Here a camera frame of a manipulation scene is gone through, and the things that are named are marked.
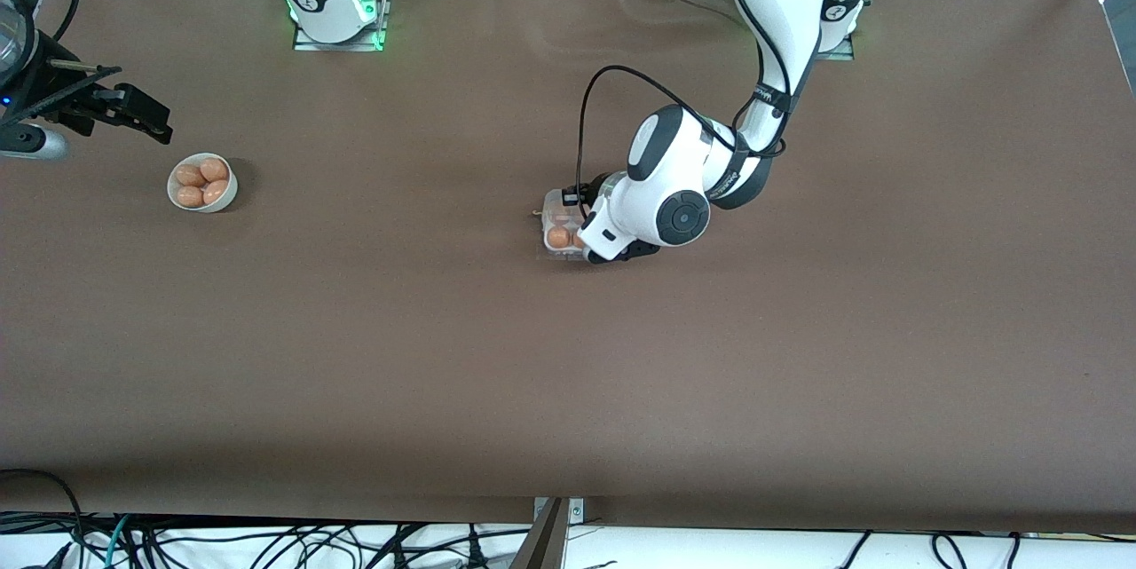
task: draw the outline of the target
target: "brown tabletop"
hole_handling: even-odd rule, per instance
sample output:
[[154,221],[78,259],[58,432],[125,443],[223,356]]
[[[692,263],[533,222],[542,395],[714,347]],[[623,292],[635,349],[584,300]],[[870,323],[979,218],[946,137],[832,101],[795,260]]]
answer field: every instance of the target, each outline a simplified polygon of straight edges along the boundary
[[[279,0],[82,0],[66,47],[176,133],[0,164],[3,467],[118,512],[1136,530],[1136,111],[1097,0],[875,0],[758,201],[602,269],[531,216],[585,83],[727,120],[729,0],[393,8],[386,51],[331,55]],[[601,81],[586,176],[663,101]],[[165,195],[203,151],[224,214]]]

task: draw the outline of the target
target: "teal cable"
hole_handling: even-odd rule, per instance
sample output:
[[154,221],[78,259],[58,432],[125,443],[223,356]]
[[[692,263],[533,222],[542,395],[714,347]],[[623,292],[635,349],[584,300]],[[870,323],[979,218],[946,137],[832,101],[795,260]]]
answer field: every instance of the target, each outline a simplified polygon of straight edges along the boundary
[[110,566],[114,564],[115,545],[118,544],[118,537],[123,535],[123,527],[126,526],[126,519],[130,517],[130,513],[123,516],[118,520],[118,525],[115,525],[115,533],[110,534],[110,542],[107,543],[107,558],[102,561],[102,569],[110,569]]

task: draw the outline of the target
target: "egg carton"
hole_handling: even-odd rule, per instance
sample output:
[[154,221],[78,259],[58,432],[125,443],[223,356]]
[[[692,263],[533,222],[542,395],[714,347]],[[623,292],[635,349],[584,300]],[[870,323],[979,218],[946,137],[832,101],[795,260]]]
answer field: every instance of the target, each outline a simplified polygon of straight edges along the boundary
[[584,260],[584,242],[576,233],[584,224],[584,216],[577,206],[565,206],[563,190],[553,189],[544,195],[544,209],[541,210],[541,237],[550,257],[563,258],[567,261]]

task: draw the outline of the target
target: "white bowl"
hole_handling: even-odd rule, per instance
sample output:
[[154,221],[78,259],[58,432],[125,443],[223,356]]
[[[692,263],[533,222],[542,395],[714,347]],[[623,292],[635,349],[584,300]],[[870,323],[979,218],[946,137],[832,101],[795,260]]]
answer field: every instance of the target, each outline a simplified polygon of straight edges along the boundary
[[[179,165],[193,165],[195,168],[200,168],[201,162],[206,159],[216,159],[225,164],[226,168],[228,168],[228,187],[225,189],[225,192],[222,193],[218,200],[210,202],[210,204],[202,206],[201,208],[186,208],[186,206],[177,201],[177,190],[182,189],[182,184],[177,182],[177,168]],[[189,157],[189,159],[183,160],[181,164],[174,165],[174,169],[170,169],[169,177],[166,179],[166,196],[169,198],[173,204],[178,206],[178,209],[185,209],[186,212],[220,212],[236,196],[236,174],[233,173],[233,166],[228,165],[228,161],[222,159],[222,157],[217,157],[216,153],[194,153],[193,157]]]

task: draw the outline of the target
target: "egg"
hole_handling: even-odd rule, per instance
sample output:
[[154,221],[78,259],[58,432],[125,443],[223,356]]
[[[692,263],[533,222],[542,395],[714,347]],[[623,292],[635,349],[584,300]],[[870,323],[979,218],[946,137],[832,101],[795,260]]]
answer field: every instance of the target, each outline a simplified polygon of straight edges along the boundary
[[202,195],[200,187],[183,185],[177,190],[177,204],[182,208],[200,208],[204,204],[204,195]]
[[225,193],[225,189],[227,187],[228,187],[227,181],[212,181],[211,184],[206,186],[206,193],[204,193],[206,204],[209,206],[211,204],[212,201],[218,200],[218,198],[220,198],[220,195]]
[[552,246],[553,250],[563,250],[565,246],[571,244],[571,233],[562,228],[562,226],[552,226],[549,229],[548,242],[549,246]]
[[206,159],[201,162],[201,175],[209,182],[227,179],[228,168],[223,160]]
[[178,165],[177,169],[174,169],[174,177],[179,184],[191,185],[191,187],[201,187],[209,182],[201,175],[201,169],[197,168],[195,165]]

